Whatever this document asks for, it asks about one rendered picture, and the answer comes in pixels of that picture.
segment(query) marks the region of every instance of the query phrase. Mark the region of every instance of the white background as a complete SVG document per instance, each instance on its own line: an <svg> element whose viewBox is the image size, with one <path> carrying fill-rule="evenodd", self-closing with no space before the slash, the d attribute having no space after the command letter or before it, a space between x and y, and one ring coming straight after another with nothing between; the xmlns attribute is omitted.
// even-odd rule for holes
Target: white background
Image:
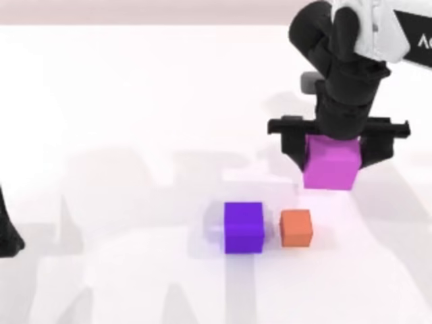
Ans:
<svg viewBox="0 0 432 324"><path fill-rule="evenodd" d="M28 244L0 260L0 323L432 323L432 71L382 84L373 115L413 133L391 162L303 190L266 132L313 116L286 34L0 29L0 178ZM222 253L227 200L265 203L262 255ZM311 210L310 248L280 247L291 208Z"/></svg>

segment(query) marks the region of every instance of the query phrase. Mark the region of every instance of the cube top face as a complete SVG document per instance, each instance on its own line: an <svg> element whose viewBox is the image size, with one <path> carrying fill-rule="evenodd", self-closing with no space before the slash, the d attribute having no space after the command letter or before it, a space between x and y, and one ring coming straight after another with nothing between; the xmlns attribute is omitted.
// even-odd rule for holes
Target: cube top face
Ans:
<svg viewBox="0 0 432 324"><path fill-rule="evenodd" d="M283 236L311 236L311 212L308 210L282 211L280 226Z"/></svg>
<svg viewBox="0 0 432 324"><path fill-rule="evenodd" d="M308 161L303 172L309 189L351 190L361 166L360 143L326 136L308 136Z"/></svg>
<svg viewBox="0 0 432 324"><path fill-rule="evenodd" d="M225 233L237 236L264 236L261 202L226 202Z"/></svg>

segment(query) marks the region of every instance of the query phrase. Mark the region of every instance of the small red-orange block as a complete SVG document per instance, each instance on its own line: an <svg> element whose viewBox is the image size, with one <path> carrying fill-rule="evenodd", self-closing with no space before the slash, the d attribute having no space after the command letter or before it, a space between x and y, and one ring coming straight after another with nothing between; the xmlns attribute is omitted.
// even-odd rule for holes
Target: small red-orange block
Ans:
<svg viewBox="0 0 432 324"><path fill-rule="evenodd" d="M313 227L309 210L282 211L279 226L283 247L309 247L311 245Z"/></svg>

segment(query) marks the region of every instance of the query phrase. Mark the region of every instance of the block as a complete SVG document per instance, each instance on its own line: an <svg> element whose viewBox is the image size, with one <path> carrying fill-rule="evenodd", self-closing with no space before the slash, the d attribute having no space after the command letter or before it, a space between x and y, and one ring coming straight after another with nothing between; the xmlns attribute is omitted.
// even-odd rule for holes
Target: block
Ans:
<svg viewBox="0 0 432 324"><path fill-rule="evenodd" d="M262 253L264 211L261 202L226 202L224 206L225 253Z"/></svg>
<svg viewBox="0 0 432 324"><path fill-rule="evenodd" d="M362 163L357 139L340 141L324 135L309 135L306 156L303 171L306 189L352 189Z"/></svg>
<svg viewBox="0 0 432 324"><path fill-rule="evenodd" d="M311 213L306 209L282 211L279 222L283 247L309 247L313 236Z"/></svg>

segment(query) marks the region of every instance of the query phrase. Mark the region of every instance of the cube front face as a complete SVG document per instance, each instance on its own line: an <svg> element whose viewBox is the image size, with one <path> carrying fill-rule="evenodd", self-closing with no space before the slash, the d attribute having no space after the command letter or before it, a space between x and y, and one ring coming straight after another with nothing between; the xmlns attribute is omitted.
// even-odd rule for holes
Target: cube front face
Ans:
<svg viewBox="0 0 432 324"><path fill-rule="evenodd" d="M307 189L351 190L361 166L358 140L332 140L324 135L307 139L308 161L303 172Z"/></svg>
<svg viewBox="0 0 432 324"><path fill-rule="evenodd" d="M262 253L265 229L261 202L226 202L225 253Z"/></svg>
<svg viewBox="0 0 432 324"><path fill-rule="evenodd" d="M283 247L307 247L311 245L313 227L308 210L282 211L279 222Z"/></svg>

